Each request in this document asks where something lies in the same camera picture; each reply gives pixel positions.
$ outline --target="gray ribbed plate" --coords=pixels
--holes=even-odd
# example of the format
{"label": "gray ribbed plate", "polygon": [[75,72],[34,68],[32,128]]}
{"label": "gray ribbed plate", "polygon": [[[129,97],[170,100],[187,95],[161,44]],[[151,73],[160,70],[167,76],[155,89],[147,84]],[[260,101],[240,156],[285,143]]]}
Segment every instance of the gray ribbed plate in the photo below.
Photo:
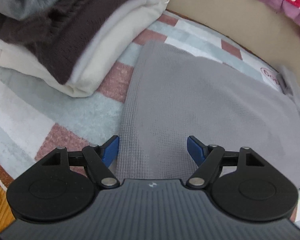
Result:
{"label": "gray ribbed plate", "polygon": [[15,221],[4,240],[300,240],[288,220],[250,224],[226,216],[179,180],[133,180],[101,191],[84,212],[55,224]]}

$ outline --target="dark brown sweater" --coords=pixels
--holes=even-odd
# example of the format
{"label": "dark brown sweater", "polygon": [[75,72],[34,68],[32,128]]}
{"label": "dark brown sweater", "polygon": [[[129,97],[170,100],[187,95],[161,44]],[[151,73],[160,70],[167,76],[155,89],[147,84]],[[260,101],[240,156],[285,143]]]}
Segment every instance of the dark brown sweater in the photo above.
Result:
{"label": "dark brown sweater", "polygon": [[60,84],[65,84],[90,40],[126,1],[60,0],[45,13],[21,22],[0,14],[0,39],[27,47]]}

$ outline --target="white folded cloth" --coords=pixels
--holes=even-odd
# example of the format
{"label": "white folded cloth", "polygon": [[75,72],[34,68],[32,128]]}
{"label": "white folded cloth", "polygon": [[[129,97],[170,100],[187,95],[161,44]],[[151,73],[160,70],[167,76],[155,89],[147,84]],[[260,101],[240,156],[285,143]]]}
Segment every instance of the white folded cloth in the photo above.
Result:
{"label": "white folded cloth", "polygon": [[0,40],[0,66],[43,79],[71,97],[87,97],[99,87],[126,47],[166,9],[169,0],[129,0],[106,20],[78,59],[69,81],[60,85],[25,47]]}

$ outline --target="bed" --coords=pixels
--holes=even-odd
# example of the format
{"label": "bed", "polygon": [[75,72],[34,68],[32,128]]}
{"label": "bed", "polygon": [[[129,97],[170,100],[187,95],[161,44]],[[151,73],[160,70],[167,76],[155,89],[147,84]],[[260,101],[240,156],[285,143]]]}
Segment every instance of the bed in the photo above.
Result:
{"label": "bed", "polygon": [[300,26],[258,0],[170,0],[169,10],[239,43],[276,68],[285,65],[300,85]]}

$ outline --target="black circular disc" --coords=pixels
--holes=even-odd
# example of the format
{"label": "black circular disc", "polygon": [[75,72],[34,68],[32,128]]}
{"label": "black circular disc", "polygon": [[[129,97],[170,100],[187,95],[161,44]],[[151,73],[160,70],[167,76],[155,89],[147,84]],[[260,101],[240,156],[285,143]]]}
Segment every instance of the black circular disc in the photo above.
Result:
{"label": "black circular disc", "polygon": [[239,185],[240,193],[252,200],[266,200],[275,194],[275,186],[262,179],[248,179]]}
{"label": "black circular disc", "polygon": [[255,222],[287,218],[298,201],[296,188],[283,176],[267,179],[236,172],[217,179],[211,196],[229,215]]}
{"label": "black circular disc", "polygon": [[81,174],[53,166],[25,172],[7,190],[13,213],[23,220],[52,222],[69,218],[93,200],[94,186]]}

